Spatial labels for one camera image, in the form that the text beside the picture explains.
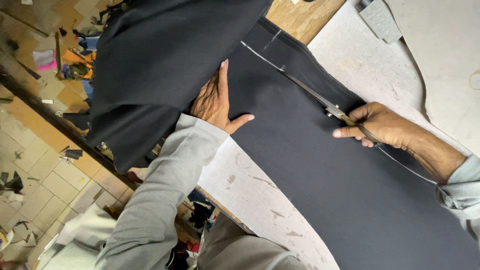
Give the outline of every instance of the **hand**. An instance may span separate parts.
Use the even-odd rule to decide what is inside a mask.
[[[348,116],[354,122],[363,123],[382,142],[406,150],[434,176],[438,185],[446,184],[453,172],[467,159],[448,143],[378,102],[356,108]],[[355,137],[362,140],[363,146],[372,147],[373,143],[363,136],[360,129],[354,126],[333,131],[333,137]]]
[[[200,89],[190,114],[232,134],[243,124],[253,120],[255,116],[244,114],[232,121],[228,119],[230,104],[228,102],[227,71],[228,59],[220,64],[220,68]]]
[[[413,136],[428,132],[378,102],[371,102],[356,108],[348,116],[353,122],[362,123],[382,142],[404,150],[408,148]],[[373,143],[364,136],[362,131],[355,126],[333,131],[333,137],[355,137],[355,139],[361,140],[363,146],[373,147]]]

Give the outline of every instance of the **left hand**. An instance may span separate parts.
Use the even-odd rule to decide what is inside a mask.
[[[228,102],[227,71],[228,59],[220,64],[220,68],[200,89],[190,114],[232,134],[243,124],[253,120],[255,116],[248,113],[232,121],[228,119],[230,104]]]

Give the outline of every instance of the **black fabric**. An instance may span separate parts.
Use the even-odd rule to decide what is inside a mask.
[[[197,11],[190,12],[194,18],[198,15]],[[477,244],[458,220],[436,203],[433,185],[379,149],[362,147],[353,138],[333,138],[332,131],[344,124],[327,117],[303,89],[238,41],[243,40],[275,65],[285,65],[290,74],[343,111],[363,105],[364,101],[331,77],[304,45],[285,32],[278,34],[278,27],[266,19],[255,23],[246,36],[232,36],[229,31],[210,36],[212,44],[223,41],[223,34],[227,35],[225,40],[233,39],[236,48],[231,54],[219,49],[222,46],[214,53],[202,42],[197,48],[190,47],[190,38],[204,41],[192,31],[161,39],[169,29],[196,22],[183,15],[178,18],[184,21],[170,20],[174,18],[171,14],[157,14],[161,19],[153,20],[177,24],[173,28],[170,24],[155,29],[135,24],[122,28],[120,40],[110,45],[107,37],[99,49],[97,96],[92,107],[96,112],[92,127],[95,133],[89,136],[91,143],[107,141],[117,168],[129,168],[128,164],[150,151],[174,127],[180,112],[228,56],[229,116],[247,112],[255,115],[255,120],[232,135],[233,139],[321,236],[340,269],[451,270],[480,266]],[[222,25],[232,26],[228,17],[222,19],[226,21]],[[155,31],[160,33],[158,38],[152,37]],[[132,44],[129,37],[154,41],[161,49],[132,50],[127,65],[119,58]],[[186,59],[180,52],[193,59]],[[420,170],[408,153],[383,147],[410,168]]]
[[[92,129],[87,143],[97,146],[105,142],[115,157],[115,168],[121,173],[129,170],[172,131],[212,70],[271,2],[132,3],[132,9],[108,24],[97,44]]]

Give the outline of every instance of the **forearm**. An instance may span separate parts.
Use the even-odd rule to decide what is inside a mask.
[[[410,131],[410,140],[404,149],[434,177],[438,185],[446,184],[453,172],[467,159],[451,145],[421,127]]]
[[[149,175],[121,214],[105,249],[100,269],[162,269],[177,243],[177,206],[195,188],[202,167],[228,137],[198,118],[181,115],[177,128],[149,167]]]

